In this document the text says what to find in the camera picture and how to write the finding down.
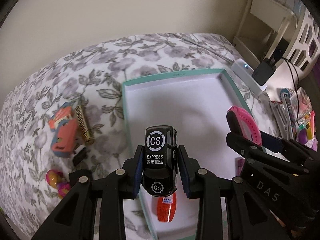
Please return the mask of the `teal white cardboard box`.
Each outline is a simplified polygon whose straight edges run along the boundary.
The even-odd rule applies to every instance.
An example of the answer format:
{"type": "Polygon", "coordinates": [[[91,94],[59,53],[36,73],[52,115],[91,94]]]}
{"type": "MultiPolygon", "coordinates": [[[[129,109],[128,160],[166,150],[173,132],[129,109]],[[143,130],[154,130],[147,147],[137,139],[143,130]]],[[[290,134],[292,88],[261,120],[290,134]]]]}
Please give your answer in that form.
{"type": "Polygon", "coordinates": [[[226,144],[227,111],[247,108],[224,69],[189,70],[139,77],[123,83],[123,112],[129,149],[144,145],[148,127],[169,125],[189,157],[216,176],[236,175],[237,153],[226,144]]]}

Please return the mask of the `gold patterned black box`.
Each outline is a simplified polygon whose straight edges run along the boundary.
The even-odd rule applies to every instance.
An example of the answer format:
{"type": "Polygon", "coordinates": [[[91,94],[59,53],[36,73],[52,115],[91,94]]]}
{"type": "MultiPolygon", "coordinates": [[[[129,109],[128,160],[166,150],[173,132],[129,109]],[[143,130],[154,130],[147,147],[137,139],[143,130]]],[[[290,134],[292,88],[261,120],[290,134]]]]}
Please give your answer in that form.
{"type": "Polygon", "coordinates": [[[86,115],[81,105],[77,105],[75,110],[75,117],[78,122],[78,128],[81,134],[81,137],[86,145],[92,145],[94,143],[94,137],[89,128],[86,120],[86,115]]]}

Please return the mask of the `purple tube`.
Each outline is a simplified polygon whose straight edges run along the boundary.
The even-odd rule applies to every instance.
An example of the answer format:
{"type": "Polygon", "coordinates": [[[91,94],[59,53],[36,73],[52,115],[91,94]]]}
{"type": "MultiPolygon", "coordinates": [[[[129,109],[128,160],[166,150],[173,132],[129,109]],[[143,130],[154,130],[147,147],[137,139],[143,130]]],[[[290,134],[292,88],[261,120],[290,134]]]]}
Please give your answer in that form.
{"type": "Polygon", "coordinates": [[[236,176],[239,177],[241,172],[242,172],[242,169],[243,169],[243,166],[244,166],[244,163],[245,163],[245,159],[244,158],[236,158],[235,160],[235,172],[236,172],[236,176]]]}

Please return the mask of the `cream wooden shelf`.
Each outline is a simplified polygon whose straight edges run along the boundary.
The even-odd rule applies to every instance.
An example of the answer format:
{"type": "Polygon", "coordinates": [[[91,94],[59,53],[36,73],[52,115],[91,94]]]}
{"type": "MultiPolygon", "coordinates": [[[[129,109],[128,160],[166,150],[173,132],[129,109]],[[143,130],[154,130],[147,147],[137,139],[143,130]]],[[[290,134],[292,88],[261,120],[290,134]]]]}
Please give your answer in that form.
{"type": "Polygon", "coordinates": [[[253,69],[270,58],[281,40],[290,42],[297,26],[293,11],[274,0],[247,0],[233,45],[253,69]]]}

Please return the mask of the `black toy car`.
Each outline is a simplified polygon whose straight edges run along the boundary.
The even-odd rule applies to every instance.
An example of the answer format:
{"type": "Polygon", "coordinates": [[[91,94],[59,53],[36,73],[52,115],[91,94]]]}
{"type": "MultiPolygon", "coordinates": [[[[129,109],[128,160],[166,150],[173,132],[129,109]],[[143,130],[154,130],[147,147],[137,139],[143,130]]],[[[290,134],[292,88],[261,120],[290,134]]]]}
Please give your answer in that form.
{"type": "Polygon", "coordinates": [[[176,191],[176,135],[177,131],[172,126],[146,129],[142,186],[154,197],[166,197],[176,191]]]}

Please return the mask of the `white power strip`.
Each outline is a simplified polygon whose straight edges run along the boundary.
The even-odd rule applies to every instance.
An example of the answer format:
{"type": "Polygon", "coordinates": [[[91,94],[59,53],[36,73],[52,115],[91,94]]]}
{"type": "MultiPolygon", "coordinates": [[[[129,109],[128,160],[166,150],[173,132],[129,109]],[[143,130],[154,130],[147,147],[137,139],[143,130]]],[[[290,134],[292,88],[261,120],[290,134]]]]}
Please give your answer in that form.
{"type": "Polygon", "coordinates": [[[267,85],[259,85],[253,79],[254,70],[243,59],[237,59],[231,65],[231,70],[244,82],[251,92],[259,97],[266,89],[267,85]]]}

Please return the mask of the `black power adapter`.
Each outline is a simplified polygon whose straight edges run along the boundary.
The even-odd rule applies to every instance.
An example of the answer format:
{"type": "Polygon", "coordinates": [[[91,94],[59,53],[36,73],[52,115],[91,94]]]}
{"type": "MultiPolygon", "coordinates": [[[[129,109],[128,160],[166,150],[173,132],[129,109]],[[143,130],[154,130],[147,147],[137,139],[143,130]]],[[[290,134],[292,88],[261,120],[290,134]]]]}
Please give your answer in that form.
{"type": "Polygon", "coordinates": [[[264,85],[276,71],[274,64],[269,59],[264,59],[254,70],[252,77],[258,85],[264,85]]]}

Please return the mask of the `pink hat puppy figure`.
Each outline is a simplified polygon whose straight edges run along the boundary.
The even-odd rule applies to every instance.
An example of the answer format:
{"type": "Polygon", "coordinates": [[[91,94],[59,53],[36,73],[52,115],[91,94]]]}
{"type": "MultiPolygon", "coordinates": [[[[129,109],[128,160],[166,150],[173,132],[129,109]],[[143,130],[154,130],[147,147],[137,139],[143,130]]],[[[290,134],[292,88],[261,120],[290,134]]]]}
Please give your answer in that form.
{"type": "Polygon", "coordinates": [[[63,173],[58,170],[49,170],[46,173],[46,181],[49,186],[57,190],[59,198],[63,199],[71,190],[71,185],[63,176],[63,173]]]}

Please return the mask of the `orange white glue bottle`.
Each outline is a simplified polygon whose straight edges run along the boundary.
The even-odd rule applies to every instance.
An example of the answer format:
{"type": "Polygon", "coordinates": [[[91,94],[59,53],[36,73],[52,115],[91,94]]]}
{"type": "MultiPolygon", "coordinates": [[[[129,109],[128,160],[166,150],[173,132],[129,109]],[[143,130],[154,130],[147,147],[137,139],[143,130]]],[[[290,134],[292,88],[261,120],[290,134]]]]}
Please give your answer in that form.
{"type": "Polygon", "coordinates": [[[176,193],[159,197],[157,200],[157,219],[159,222],[170,223],[172,222],[177,206],[176,193]]]}

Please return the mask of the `pink smart watch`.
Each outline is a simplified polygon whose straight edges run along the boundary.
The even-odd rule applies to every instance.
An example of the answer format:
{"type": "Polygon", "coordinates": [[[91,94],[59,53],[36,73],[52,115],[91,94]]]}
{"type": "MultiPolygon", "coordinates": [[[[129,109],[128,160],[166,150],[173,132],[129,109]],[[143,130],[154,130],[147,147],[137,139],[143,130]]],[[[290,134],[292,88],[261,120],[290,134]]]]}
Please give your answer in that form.
{"type": "Polygon", "coordinates": [[[226,119],[231,132],[252,141],[258,146],[262,145],[259,127],[248,111],[238,106],[232,106],[227,112],[226,119]]]}

